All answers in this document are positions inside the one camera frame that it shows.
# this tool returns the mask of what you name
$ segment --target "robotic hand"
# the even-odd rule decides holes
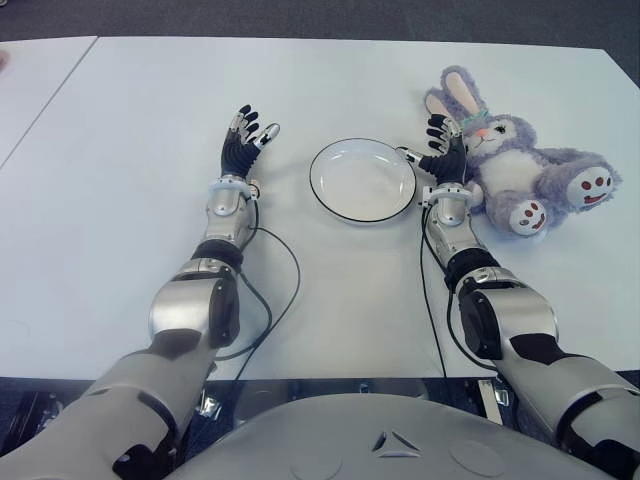
[[[249,235],[248,203],[257,197],[246,177],[280,130],[271,124],[249,137],[257,117],[247,105],[231,122],[207,229],[153,301],[149,348],[119,360],[49,427],[0,459],[1,478],[151,480],[174,468],[216,352],[240,328],[236,275]]]
[[[458,297],[467,346],[495,364],[562,449],[631,478],[640,464],[640,392],[598,361],[560,349],[551,306],[502,268],[473,233],[461,131],[442,115],[429,125],[429,146],[442,156],[397,150],[437,179],[424,193],[422,228]]]

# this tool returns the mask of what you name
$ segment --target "plate rim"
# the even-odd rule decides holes
[[[409,197],[409,200],[407,201],[407,203],[400,210],[395,212],[393,215],[389,215],[388,217],[380,218],[380,219],[377,219],[377,220],[361,220],[361,219],[358,219],[358,218],[351,218],[351,217],[347,217],[346,215],[342,215],[342,214],[336,212],[334,209],[329,207],[329,205],[327,205],[326,203],[324,203],[322,201],[322,199],[320,198],[320,196],[316,192],[315,188],[313,188],[313,181],[311,179],[311,172],[313,171],[313,166],[316,163],[316,160],[318,159],[320,154],[322,152],[324,152],[327,148],[329,148],[329,147],[331,147],[331,146],[333,146],[333,145],[335,145],[337,143],[342,143],[342,142],[346,142],[346,141],[349,141],[349,140],[366,140],[368,142],[379,143],[381,145],[384,145],[385,147],[389,147],[390,149],[392,149],[395,152],[395,148],[393,148],[388,143],[384,143],[384,142],[381,142],[380,140],[374,140],[372,138],[364,138],[364,137],[343,138],[341,140],[336,140],[335,142],[332,142],[332,143],[326,145],[322,150],[320,150],[318,153],[316,153],[316,156],[313,157],[313,160],[311,161],[311,165],[309,166],[309,186],[311,187],[311,191],[313,192],[313,195],[316,197],[316,200],[318,200],[318,202],[320,202],[320,204],[324,208],[329,210],[334,215],[337,215],[338,217],[343,218],[345,220],[349,220],[350,222],[357,222],[357,223],[379,223],[379,222],[384,222],[385,220],[389,220],[390,218],[393,218],[393,217],[401,214],[402,212],[404,212],[407,209],[407,207],[411,204],[411,200],[413,199],[414,195],[416,194],[416,190],[418,188],[418,185],[417,185],[418,179],[416,177],[416,172],[411,167],[411,164],[409,164],[408,162],[407,162],[407,166],[409,167],[409,169],[411,170],[411,173],[413,174],[413,192],[411,192],[411,196]]]

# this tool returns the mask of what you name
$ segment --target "tabletop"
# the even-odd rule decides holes
[[[96,38],[0,43],[0,168]]]
[[[419,199],[390,221],[354,226],[317,202],[308,172],[343,138],[424,150],[423,95],[452,64],[469,69],[492,112],[534,125],[538,147],[597,152],[622,175],[612,201],[542,240],[504,239],[484,216],[474,225],[549,300],[565,350],[640,368],[640,93],[606,53],[164,37],[98,39],[0,171],[0,375],[93,379],[148,345],[153,296],[199,241],[228,122],[251,103],[282,127],[250,176],[262,224],[300,260],[302,287],[243,378],[440,376]],[[417,180],[418,191],[430,181]],[[448,373],[486,375],[450,340],[442,275],[426,256],[425,266]],[[244,268],[278,315],[295,287],[287,253],[259,234]],[[221,353],[266,322],[246,288],[240,296],[241,333]],[[233,378],[241,362],[220,362],[211,378]]]

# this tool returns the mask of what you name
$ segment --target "stuffed bunny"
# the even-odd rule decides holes
[[[489,114],[464,68],[445,69],[441,85],[427,91],[427,110],[462,129],[474,211],[484,208],[499,230],[527,237],[557,227],[568,213],[611,198],[621,182],[595,153],[535,148],[533,127],[522,118]]]

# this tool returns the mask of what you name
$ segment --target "gray carpet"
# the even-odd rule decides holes
[[[0,41],[73,35],[602,48],[640,84],[640,0],[8,0],[0,8]]]

